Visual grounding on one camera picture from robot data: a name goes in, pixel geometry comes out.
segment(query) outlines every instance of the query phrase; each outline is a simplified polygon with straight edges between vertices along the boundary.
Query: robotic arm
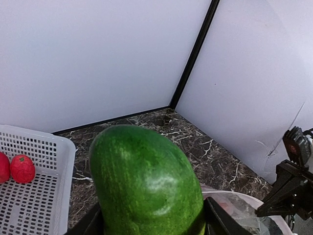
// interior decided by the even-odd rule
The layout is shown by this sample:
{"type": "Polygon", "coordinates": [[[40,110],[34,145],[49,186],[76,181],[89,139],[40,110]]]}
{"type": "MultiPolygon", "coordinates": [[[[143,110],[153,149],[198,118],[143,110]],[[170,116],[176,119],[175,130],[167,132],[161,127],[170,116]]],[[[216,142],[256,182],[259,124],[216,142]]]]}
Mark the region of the robotic arm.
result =
{"type": "Polygon", "coordinates": [[[313,174],[308,165],[313,160],[312,140],[308,137],[313,136],[311,131],[302,132],[295,126],[284,134],[290,161],[276,166],[277,180],[256,210],[257,216],[298,214],[304,220],[313,217],[313,174]]]}

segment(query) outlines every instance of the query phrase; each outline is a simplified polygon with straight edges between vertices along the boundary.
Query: basket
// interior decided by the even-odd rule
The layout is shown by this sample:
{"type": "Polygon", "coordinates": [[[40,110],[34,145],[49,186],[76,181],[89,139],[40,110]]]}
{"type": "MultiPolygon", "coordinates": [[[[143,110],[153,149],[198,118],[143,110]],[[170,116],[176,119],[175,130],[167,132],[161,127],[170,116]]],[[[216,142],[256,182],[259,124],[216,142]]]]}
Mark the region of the basket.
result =
{"type": "Polygon", "coordinates": [[[36,169],[29,184],[18,184],[12,178],[0,184],[0,234],[66,233],[74,143],[53,134],[0,125],[0,151],[10,160],[25,154],[36,169]]]}

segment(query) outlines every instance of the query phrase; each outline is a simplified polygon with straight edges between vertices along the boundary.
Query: white wall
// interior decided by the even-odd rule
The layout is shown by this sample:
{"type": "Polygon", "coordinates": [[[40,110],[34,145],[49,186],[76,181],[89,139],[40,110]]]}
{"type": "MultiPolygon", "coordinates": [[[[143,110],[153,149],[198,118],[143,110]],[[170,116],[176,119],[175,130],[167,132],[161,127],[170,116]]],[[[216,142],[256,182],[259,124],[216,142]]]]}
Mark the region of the white wall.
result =
{"type": "Polygon", "coordinates": [[[313,127],[313,2],[222,0],[177,111],[269,182],[289,128],[313,127]]]}
{"type": "Polygon", "coordinates": [[[167,106],[209,4],[1,1],[0,124],[54,132],[167,106]]]}

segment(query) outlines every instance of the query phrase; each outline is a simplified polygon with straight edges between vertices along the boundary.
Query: green watermelon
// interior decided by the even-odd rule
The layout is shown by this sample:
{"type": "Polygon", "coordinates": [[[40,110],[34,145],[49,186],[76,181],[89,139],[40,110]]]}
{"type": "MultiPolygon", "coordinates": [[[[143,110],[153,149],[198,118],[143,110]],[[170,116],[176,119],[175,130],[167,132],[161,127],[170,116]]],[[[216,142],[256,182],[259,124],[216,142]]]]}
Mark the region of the green watermelon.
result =
{"type": "Polygon", "coordinates": [[[105,235],[203,235],[201,188],[184,153],[142,127],[117,125],[89,151],[105,235]]]}

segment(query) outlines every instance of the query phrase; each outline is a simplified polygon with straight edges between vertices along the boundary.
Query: black edge strip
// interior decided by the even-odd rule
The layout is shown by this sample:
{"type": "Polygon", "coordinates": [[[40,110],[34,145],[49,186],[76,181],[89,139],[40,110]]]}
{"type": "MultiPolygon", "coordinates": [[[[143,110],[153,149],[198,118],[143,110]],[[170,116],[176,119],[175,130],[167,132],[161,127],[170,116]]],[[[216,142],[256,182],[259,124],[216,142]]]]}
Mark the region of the black edge strip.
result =
{"type": "Polygon", "coordinates": [[[195,62],[197,60],[197,57],[199,55],[199,52],[201,50],[201,47],[204,43],[205,37],[207,35],[207,32],[209,30],[209,27],[212,23],[214,14],[216,12],[216,9],[219,5],[220,0],[212,0],[210,7],[206,13],[206,16],[204,18],[203,24],[201,26],[200,32],[198,34],[198,37],[196,39],[196,42],[194,44],[194,47],[192,48],[192,51],[190,53],[188,62],[186,64],[186,67],[181,75],[180,81],[176,87],[176,90],[174,92],[174,95],[172,97],[170,108],[176,109],[176,106],[178,104],[178,101],[181,97],[181,94],[186,86],[187,80],[191,74],[192,68],[195,65],[195,62]]]}
{"type": "Polygon", "coordinates": [[[94,123],[83,125],[83,126],[78,126],[78,127],[69,128],[69,129],[62,130],[62,131],[57,131],[57,132],[54,132],[52,134],[60,135],[60,134],[63,134],[63,133],[69,132],[69,131],[76,131],[76,130],[83,129],[83,128],[86,128],[86,127],[96,126],[96,125],[104,124],[104,123],[107,123],[107,122],[110,122],[110,121],[116,121],[116,120],[121,120],[121,119],[124,119],[124,118],[130,118],[130,117],[133,117],[133,116],[137,116],[137,115],[141,115],[141,114],[147,114],[147,113],[152,113],[152,112],[155,112],[155,111],[160,111],[160,110],[168,109],[168,108],[169,108],[169,106],[166,106],[166,107],[157,108],[157,109],[151,109],[151,110],[147,110],[147,111],[143,111],[143,112],[139,112],[139,113],[135,113],[135,114],[129,114],[129,115],[125,115],[125,116],[121,116],[121,117],[117,117],[117,118],[115,117],[115,118],[111,118],[111,119],[104,120],[104,121],[94,122],[94,123]]]}

